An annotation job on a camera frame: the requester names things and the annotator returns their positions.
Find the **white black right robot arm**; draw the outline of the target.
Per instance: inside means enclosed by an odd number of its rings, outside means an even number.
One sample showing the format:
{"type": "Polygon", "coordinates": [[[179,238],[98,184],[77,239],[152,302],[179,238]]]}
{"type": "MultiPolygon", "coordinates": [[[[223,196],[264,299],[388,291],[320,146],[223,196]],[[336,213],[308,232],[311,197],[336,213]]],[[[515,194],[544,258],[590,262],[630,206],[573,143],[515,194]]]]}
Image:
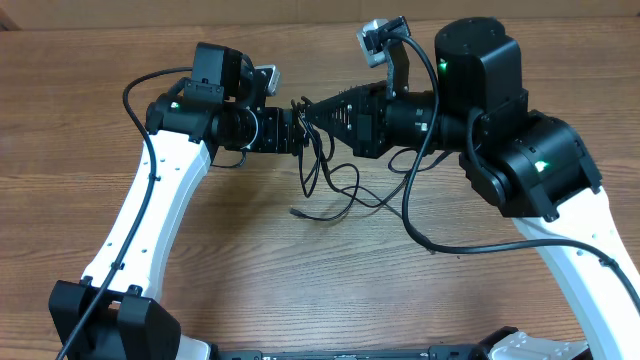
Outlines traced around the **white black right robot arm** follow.
{"type": "Polygon", "coordinates": [[[472,189],[513,221],[520,240],[493,245],[438,244],[406,225],[432,253],[476,255],[536,250],[580,324],[580,342],[534,338],[502,328],[475,344],[433,345],[429,359],[635,359],[639,355],[639,273],[614,223],[601,174],[579,134],[532,110],[522,83],[521,50],[492,17],[444,26],[422,61],[431,89],[408,88],[404,18],[376,19],[358,33],[384,81],[307,104],[302,118],[377,158],[395,146],[423,157],[455,153],[472,189]]]}

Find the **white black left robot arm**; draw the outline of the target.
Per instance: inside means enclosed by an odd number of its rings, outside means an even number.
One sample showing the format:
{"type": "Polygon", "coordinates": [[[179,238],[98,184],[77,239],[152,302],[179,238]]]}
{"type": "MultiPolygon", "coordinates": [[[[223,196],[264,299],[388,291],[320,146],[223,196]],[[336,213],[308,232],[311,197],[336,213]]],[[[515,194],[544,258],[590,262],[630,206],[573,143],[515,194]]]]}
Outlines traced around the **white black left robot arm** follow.
{"type": "Polygon", "coordinates": [[[188,204],[219,150],[298,154],[304,133],[270,107],[280,73],[244,53],[199,43],[193,64],[135,125],[143,148],[129,192],[76,282],[59,281],[49,311],[62,359],[215,359],[161,303],[169,255],[188,204]]]}

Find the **black USB cable thick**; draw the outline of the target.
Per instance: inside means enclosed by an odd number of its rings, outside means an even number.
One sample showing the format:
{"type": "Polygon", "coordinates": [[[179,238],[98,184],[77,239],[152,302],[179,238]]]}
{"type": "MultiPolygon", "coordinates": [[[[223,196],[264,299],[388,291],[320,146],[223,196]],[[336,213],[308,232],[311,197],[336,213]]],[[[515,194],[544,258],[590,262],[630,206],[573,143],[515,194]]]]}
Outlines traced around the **black USB cable thick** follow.
{"type": "Polygon", "coordinates": [[[309,106],[313,105],[313,102],[306,96],[302,96],[301,103],[292,100],[291,105],[295,118],[297,120],[297,124],[301,127],[303,132],[302,139],[299,143],[299,150],[297,155],[300,184],[303,195],[306,198],[310,198],[317,185],[318,177],[321,171],[322,160],[325,159],[326,161],[330,161],[334,155],[335,141],[333,138],[330,138],[330,152],[329,157],[326,158],[323,153],[323,145],[319,132],[314,128],[312,124],[310,124],[306,120],[306,109],[309,106]],[[313,166],[311,167],[307,175],[303,174],[303,159],[305,147],[311,147],[311,150],[315,156],[313,166]]]}

